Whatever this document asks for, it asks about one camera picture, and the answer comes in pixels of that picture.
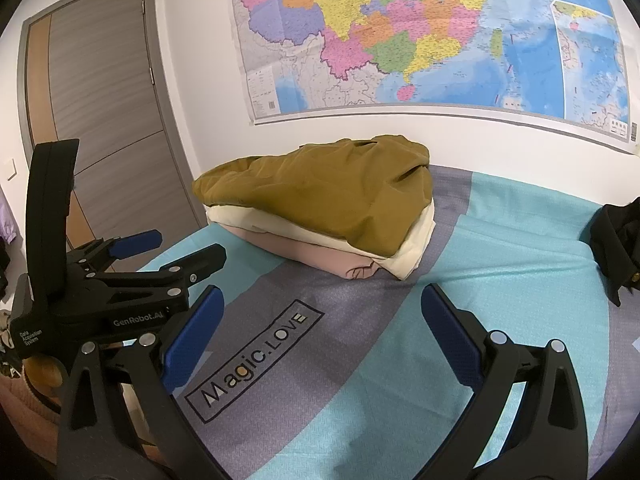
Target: wall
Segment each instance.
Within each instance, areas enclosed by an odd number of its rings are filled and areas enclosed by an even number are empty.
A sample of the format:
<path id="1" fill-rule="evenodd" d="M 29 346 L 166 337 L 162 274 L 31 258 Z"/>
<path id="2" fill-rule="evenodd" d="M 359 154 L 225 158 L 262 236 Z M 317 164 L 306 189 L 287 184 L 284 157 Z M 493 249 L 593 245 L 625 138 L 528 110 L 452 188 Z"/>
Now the wall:
<path id="1" fill-rule="evenodd" d="M 203 170 L 238 156 L 286 152 L 305 142 L 395 133 L 427 145 L 435 164 L 514 178 L 599 203 L 628 203 L 640 194 L 637 157 L 513 124 L 378 115 L 253 126 L 246 110 L 227 0 L 165 3 L 180 97 Z M 625 51 L 640 45 L 640 30 L 622 0 L 613 4 L 616 16 L 625 22 Z M 638 74 L 638 52 L 633 48 L 629 54 Z M 640 77 L 635 83 L 640 84 Z"/>
<path id="2" fill-rule="evenodd" d="M 24 19 L 56 1 L 24 0 L 0 37 L 0 164 L 13 157 L 18 169 L 16 177 L 0 185 L 22 232 L 28 173 L 17 114 L 20 28 Z M 636 47 L 640 29 L 622 0 L 612 0 L 612 5 L 621 25 L 627 62 L 640 74 Z M 514 124 L 378 115 L 253 126 L 246 110 L 227 0 L 156 0 L 156 8 L 170 97 L 195 175 L 238 156 L 283 153 L 305 142 L 396 133 L 427 145 L 434 164 L 513 178 L 599 203 L 624 204 L 640 194 L 637 157 Z M 640 76 L 631 83 L 640 95 Z M 11 277 L 15 279 L 24 272 L 24 245 L 15 244 L 12 256 Z"/>
<path id="3" fill-rule="evenodd" d="M 17 108 L 17 61 L 18 44 L 22 22 L 33 16 L 40 10 L 54 4 L 59 0 L 23 0 L 16 13 L 9 22 L 6 30 L 0 36 L 0 164 L 13 158 L 17 169 L 17 175 L 10 181 L 3 180 L 0 186 L 11 206 L 18 222 L 20 233 L 24 235 L 24 209 L 26 204 L 26 189 L 28 182 L 28 167 L 24 156 L 20 125 L 18 122 Z M 171 51 L 168 41 L 166 22 L 164 21 L 164 0 L 156 0 L 158 15 L 158 34 L 160 48 L 164 63 L 164 72 L 169 88 L 174 115 L 182 137 L 182 143 L 194 174 L 200 173 L 200 167 L 190 142 L 188 126 L 180 104 L 179 94 L 175 81 L 175 74 L 171 65 Z M 0 308 L 11 308 L 12 291 L 15 279 L 26 271 L 25 247 L 22 238 L 16 240 L 10 246 L 12 264 L 8 271 L 10 279 L 9 294 L 0 302 Z"/>

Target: map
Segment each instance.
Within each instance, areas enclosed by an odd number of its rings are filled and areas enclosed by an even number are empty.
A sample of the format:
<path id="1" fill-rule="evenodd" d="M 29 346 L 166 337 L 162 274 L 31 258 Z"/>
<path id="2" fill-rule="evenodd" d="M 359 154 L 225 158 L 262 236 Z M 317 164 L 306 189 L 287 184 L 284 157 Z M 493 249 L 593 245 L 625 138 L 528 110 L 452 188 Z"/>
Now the map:
<path id="1" fill-rule="evenodd" d="M 258 120 L 359 105 L 541 114 L 627 140 L 608 0 L 231 0 Z"/>

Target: bed sheet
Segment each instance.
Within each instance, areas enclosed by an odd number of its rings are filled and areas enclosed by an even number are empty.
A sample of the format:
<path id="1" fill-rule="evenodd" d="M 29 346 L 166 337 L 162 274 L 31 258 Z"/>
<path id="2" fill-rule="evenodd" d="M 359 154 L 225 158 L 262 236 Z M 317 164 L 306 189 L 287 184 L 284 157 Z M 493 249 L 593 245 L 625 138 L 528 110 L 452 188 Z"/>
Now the bed sheet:
<path id="1" fill-rule="evenodd" d="M 457 383 L 420 312 L 437 282 L 487 330 L 565 342 L 582 393 L 593 473 L 640 410 L 639 295 L 616 308 L 585 243 L 597 204 L 432 166 L 436 229 L 404 282 L 383 269 L 347 281 L 284 260 L 217 225 L 165 251 L 155 270 L 211 243 L 227 251 L 208 283 L 225 315 L 187 385 L 172 393 L 235 480 L 411 479 L 462 413 Z M 499 452 L 514 386 L 480 463 Z"/>

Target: tan vertical door stripe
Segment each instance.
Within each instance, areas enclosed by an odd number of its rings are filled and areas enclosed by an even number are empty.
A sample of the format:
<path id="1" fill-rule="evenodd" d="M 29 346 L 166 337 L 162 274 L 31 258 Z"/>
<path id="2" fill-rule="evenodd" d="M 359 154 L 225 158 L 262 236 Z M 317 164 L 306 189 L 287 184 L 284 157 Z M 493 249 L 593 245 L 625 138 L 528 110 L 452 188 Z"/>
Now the tan vertical door stripe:
<path id="1" fill-rule="evenodd" d="M 33 23 L 29 28 L 27 42 L 26 97 L 29 127 L 34 145 L 58 140 L 49 90 L 50 26 L 50 14 Z M 75 191 L 71 193 L 69 216 L 66 219 L 66 237 L 74 248 L 95 238 Z"/>

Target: door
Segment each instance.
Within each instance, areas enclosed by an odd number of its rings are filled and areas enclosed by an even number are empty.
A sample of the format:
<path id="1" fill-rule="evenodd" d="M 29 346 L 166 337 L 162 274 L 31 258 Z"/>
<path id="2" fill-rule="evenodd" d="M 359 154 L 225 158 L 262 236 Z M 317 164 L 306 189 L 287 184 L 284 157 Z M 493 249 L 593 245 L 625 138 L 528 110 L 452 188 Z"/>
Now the door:
<path id="1" fill-rule="evenodd" d="M 158 250 L 115 262 L 114 270 L 137 270 L 206 225 L 154 59 L 152 1 L 63 0 L 23 27 L 26 150 L 80 139 L 69 245 L 162 233 Z"/>

